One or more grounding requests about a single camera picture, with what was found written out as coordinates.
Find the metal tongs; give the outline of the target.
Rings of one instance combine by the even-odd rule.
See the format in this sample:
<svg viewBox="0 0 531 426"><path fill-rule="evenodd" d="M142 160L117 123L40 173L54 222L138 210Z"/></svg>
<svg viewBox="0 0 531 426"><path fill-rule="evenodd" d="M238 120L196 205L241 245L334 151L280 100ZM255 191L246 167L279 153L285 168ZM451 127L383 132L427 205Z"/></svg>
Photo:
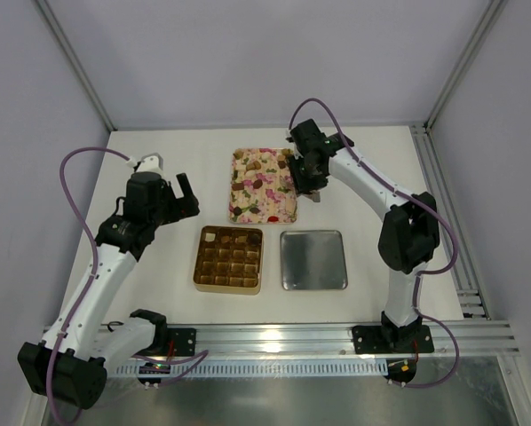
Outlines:
<svg viewBox="0 0 531 426"><path fill-rule="evenodd" d="M307 200L310 200L314 203L320 203L321 202L321 195L320 195L320 192L319 191L312 191L310 193L299 193L297 191L297 187L295 186L295 183L294 183L294 180L291 176L286 176L284 178L284 181L285 181L285 186L292 190L295 194L296 194L296 197L301 197L301 198L306 198Z"/></svg>

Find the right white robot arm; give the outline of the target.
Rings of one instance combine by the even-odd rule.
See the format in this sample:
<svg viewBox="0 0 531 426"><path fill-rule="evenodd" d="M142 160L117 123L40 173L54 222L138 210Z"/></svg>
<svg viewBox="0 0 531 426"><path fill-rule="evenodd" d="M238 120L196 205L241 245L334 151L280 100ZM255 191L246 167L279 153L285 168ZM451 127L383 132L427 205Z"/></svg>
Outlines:
<svg viewBox="0 0 531 426"><path fill-rule="evenodd" d="M414 306L416 278L432 260L440 244L437 205L427 192L406 193L370 162L345 135L328 136L308 119L289 130L294 146L288 159L289 173L298 195L313 198L335 178L352 189L382 222L377 251L389 269L388 297L379 327L359 327L363 344L371 352L408 352L424 326Z"/></svg>

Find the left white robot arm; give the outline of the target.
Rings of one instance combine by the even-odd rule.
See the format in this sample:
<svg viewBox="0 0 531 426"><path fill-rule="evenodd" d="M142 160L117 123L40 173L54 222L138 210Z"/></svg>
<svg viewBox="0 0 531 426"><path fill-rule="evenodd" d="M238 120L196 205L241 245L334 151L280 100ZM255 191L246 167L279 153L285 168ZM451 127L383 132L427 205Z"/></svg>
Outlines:
<svg viewBox="0 0 531 426"><path fill-rule="evenodd" d="M199 214L186 174L177 176L182 195L153 171L133 173L123 212L104 221L92 244L91 265L75 293L40 343L24 343L17 356L30 389L80 409L93 407L108 375L133 355L156 354L168 340L164 315L137 309L110 337L97 333L119 288L153 242L156 230Z"/></svg>

